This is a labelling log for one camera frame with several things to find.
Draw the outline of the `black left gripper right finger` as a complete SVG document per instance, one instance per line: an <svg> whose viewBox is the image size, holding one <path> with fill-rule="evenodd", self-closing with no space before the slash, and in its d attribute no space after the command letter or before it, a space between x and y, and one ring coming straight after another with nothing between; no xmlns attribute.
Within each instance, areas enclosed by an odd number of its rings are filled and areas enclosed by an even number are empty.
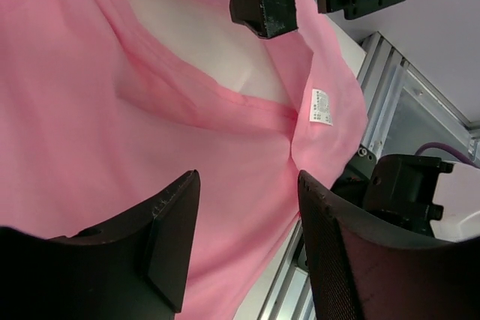
<svg viewBox="0 0 480 320"><path fill-rule="evenodd" d="M441 241L394 226L298 177L318 319L477 319L479 240Z"/></svg>

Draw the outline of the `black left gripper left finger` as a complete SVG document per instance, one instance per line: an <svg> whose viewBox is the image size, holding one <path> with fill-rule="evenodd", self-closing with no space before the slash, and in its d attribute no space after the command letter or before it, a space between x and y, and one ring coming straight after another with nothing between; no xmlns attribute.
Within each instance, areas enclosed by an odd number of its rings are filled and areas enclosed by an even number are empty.
<svg viewBox="0 0 480 320"><path fill-rule="evenodd" d="M173 319L185 296L199 176L186 172L71 238L2 227L1 317Z"/></svg>

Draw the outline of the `pink pillowcase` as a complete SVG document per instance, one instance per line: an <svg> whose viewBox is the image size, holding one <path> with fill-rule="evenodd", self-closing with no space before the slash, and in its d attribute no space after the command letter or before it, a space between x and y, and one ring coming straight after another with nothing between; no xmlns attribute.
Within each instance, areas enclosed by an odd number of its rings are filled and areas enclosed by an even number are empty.
<svg viewBox="0 0 480 320"><path fill-rule="evenodd" d="M194 1L231 21L230 0ZM299 217L299 171L333 185L367 124L328 18L314 0L295 5L297 31L257 37L284 105L180 59L128 0L1 0L1 223L74 235L196 169L180 318L232 319ZM332 126L309 121L313 88Z"/></svg>

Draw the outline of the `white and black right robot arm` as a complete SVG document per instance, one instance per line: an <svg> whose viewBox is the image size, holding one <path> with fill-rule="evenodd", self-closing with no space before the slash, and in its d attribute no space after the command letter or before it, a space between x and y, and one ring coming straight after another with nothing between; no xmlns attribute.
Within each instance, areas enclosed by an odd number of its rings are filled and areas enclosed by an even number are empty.
<svg viewBox="0 0 480 320"><path fill-rule="evenodd" d="M357 19L406 0L316 0L320 13L342 11ZM256 36L272 39L297 28L294 0L230 0L234 23L247 26ZM462 241L479 234L479 202L471 196L479 168L449 145L429 142L413 155L381 156L381 139L392 123L407 62L378 34L367 41L368 58L360 81L373 112L374 129L366 133L364 151L371 171L364 176L364 195L358 206L404 229L444 241Z"/></svg>

